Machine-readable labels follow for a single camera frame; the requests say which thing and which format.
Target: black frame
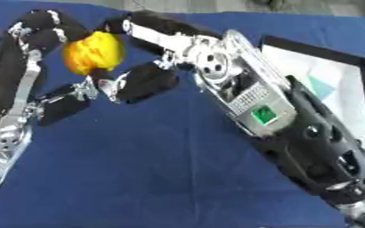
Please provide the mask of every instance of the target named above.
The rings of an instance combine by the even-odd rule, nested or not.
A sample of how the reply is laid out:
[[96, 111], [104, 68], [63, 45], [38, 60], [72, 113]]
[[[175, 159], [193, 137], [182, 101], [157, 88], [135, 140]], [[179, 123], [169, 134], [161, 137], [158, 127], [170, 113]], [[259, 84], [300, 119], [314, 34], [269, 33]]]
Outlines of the black frame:
[[363, 89], [365, 93], [365, 58], [348, 54], [341, 53], [335, 50], [331, 50], [328, 48], [318, 47], [314, 45], [308, 45], [292, 40], [288, 40], [282, 37], [275, 36], [263, 36], [259, 48], [262, 50], [263, 45], [275, 46], [281, 49], [289, 50], [296, 53], [303, 53], [307, 55], [312, 55], [315, 57], [319, 57], [322, 59], [332, 60], [332, 61], [340, 61], [345, 64], [354, 65], [360, 68], [361, 70], [361, 79], [363, 84]]

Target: blue tablecloth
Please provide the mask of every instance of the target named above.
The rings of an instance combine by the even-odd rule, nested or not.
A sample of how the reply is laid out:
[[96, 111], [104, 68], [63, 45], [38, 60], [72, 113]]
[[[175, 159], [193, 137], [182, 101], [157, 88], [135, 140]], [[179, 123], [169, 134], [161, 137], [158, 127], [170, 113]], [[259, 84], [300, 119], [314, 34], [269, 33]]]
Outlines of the blue tablecloth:
[[[120, 13], [89, 4], [0, 2], [0, 31], [33, 8], [56, 8], [90, 28]], [[251, 12], [178, 14], [216, 31], [236, 28], [365, 56], [365, 19]], [[127, 67], [153, 56], [128, 47]], [[46, 90], [81, 81], [59, 52]], [[35, 128], [0, 191], [0, 227], [251, 228], [343, 225], [343, 217], [282, 176], [200, 94], [191, 75], [147, 102], [100, 99], [73, 118]]]

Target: green chip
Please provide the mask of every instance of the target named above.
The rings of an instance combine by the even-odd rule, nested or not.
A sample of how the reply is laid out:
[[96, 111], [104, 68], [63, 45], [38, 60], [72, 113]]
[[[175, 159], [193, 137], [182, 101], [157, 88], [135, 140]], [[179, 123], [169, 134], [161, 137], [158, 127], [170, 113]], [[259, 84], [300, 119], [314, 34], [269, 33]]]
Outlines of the green chip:
[[264, 125], [277, 117], [277, 115], [267, 105], [252, 110], [252, 116]]

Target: yellow ball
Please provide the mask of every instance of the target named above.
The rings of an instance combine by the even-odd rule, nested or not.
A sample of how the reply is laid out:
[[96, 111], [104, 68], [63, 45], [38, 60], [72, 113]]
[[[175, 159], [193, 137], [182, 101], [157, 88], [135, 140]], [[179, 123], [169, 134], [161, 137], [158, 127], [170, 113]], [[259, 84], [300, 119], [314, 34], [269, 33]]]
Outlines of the yellow ball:
[[123, 60], [124, 53], [120, 37], [95, 31], [85, 39], [65, 44], [63, 60], [71, 71], [88, 75], [95, 68], [113, 70]]

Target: robotic hand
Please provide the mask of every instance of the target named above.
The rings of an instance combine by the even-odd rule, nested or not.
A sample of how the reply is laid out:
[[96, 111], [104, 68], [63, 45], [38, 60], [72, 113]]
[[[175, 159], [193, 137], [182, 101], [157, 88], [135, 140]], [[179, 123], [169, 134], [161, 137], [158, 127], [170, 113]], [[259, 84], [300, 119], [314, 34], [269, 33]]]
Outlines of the robotic hand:
[[159, 54], [154, 61], [159, 69], [194, 68], [201, 91], [286, 177], [342, 212], [349, 226], [365, 228], [361, 143], [318, 98], [294, 77], [282, 76], [238, 31], [219, 36], [154, 12], [111, 18], [100, 29], [125, 33]]
[[133, 103], [176, 84], [172, 71], [150, 62], [118, 79], [105, 69], [93, 69], [82, 83], [35, 97], [47, 75], [43, 58], [58, 45], [90, 34], [64, 13], [34, 10], [0, 36], [0, 185], [30, 144], [33, 118], [40, 126], [49, 126], [87, 108], [99, 92], [112, 102]]

